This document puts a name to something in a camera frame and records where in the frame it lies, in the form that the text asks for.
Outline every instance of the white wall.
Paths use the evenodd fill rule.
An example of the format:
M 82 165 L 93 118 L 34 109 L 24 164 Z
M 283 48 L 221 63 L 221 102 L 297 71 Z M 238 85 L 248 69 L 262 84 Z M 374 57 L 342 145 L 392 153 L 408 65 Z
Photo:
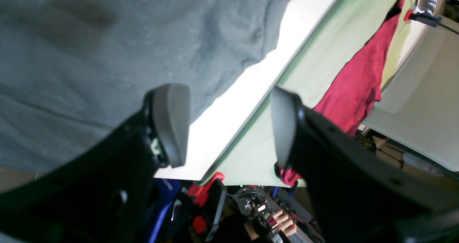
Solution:
M 364 124 L 459 171 L 459 36 L 428 28 Z

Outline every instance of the human hand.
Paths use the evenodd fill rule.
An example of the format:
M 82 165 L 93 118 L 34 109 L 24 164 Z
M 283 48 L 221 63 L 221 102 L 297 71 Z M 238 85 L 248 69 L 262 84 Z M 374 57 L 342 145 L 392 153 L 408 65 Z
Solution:
M 279 230 L 283 231 L 287 237 L 297 232 L 297 225 L 293 223 L 292 218 L 283 210 L 274 212 L 273 218 L 276 220 Z

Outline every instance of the gray fabric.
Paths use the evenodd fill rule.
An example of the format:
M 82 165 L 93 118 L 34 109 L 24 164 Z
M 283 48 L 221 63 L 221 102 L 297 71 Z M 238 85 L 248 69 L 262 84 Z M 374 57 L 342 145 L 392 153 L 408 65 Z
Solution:
M 0 0 L 0 166 L 46 172 L 164 83 L 195 120 L 275 48 L 289 0 Z

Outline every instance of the light green fabric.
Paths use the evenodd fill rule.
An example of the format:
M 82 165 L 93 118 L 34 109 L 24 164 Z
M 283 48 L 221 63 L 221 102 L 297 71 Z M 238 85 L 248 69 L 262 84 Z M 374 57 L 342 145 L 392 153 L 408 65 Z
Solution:
M 338 72 L 378 30 L 395 1 L 338 0 L 289 64 L 278 84 L 297 92 L 305 105 L 314 107 Z M 405 0 L 405 8 L 412 8 L 413 4 L 414 0 Z M 391 58 L 396 57 L 397 52 L 398 49 L 393 49 Z M 276 153 L 270 108 L 269 99 L 265 99 L 202 182 L 219 171 L 226 175 L 224 183 L 228 186 L 285 186 L 274 174 Z

